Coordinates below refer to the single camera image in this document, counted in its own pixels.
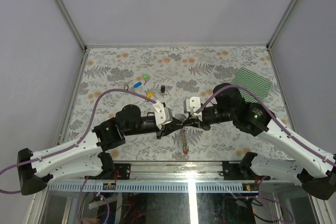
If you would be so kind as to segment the yellow key tag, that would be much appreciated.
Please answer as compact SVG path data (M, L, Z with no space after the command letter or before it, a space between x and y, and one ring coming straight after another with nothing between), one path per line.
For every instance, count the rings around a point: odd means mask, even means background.
M154 96L154 93L153 92L150 92L146 95L147 98L151 98L152 96Z

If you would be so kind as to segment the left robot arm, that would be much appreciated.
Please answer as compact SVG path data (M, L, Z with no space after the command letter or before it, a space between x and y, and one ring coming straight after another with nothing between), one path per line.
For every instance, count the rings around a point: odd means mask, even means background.
M125 144L127 136L154 133L161 139L182 127L182 122L165 106L155 106L153 112L142 116L138 106L126 105L115 117L86 131L78 140L42 151L20 150L20 193L32 195L55 181L71 177L109 179L115 166L108 151Z

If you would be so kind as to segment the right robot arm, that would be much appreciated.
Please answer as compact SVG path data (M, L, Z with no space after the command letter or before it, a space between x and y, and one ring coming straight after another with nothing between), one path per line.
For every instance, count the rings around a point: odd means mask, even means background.
M214 88L205 103L199 97L191 97L183 106L188 114L184 126L208 131L213 124L232 122L241 132L268 142L291 157L281 161L247 152L239 163L243 178L287 180L321 200L328 200L335 193L335 155L287 127L250 90L223 83Z

